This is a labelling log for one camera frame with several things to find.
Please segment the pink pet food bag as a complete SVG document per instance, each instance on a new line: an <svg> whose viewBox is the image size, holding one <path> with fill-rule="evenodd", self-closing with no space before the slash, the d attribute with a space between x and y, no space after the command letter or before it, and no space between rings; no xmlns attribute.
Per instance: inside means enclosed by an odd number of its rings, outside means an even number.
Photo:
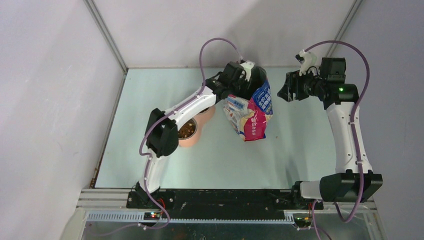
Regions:
<svg viewBox="0 0 424 240"><path fill-rule="evenodd" d="M266 128L273 116L271 86L265 69L254 67L251 72L253 90L247 97L229 95L223 112L235 132L245 142L266 138Z"/></svg>

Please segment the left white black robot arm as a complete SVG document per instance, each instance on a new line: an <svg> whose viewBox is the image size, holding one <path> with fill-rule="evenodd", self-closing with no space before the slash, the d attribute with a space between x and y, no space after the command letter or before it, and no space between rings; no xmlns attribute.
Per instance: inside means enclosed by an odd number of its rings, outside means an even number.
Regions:
<svg viewBox="0 0 424 240"><path fill-rule="evenodd" d="M252 61L231 61L223 71L204 78L201 87L182 102L167 110L155 108L151 111L139 147L139 154L147 157L139 181L143 191L138 198L145 208L153 208L158 202L155 191L160 188L166 160L179 145L179 129L201 111L213 107L249 83L255 66Z"/></svg>

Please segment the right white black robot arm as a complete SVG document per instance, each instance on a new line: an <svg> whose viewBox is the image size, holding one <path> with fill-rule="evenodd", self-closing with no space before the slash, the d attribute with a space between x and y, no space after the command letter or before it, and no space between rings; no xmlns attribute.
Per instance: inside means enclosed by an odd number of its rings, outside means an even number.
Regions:
<svg viewBox="0 0 424 240"><path fill-rule="evenodd" d="M366 202L382 185L381 174L374 173L365 152L359 125L359 113L353 113L359 100L355 84L346 83L346 60L328 58L319 67L313 59L296 55L300 69L288 72L277 93L286 102L317 97L323 103L335 143L335 173L316 181L297 181L298 191L291 204L304 209L311 199L324 202Z"/></svg>

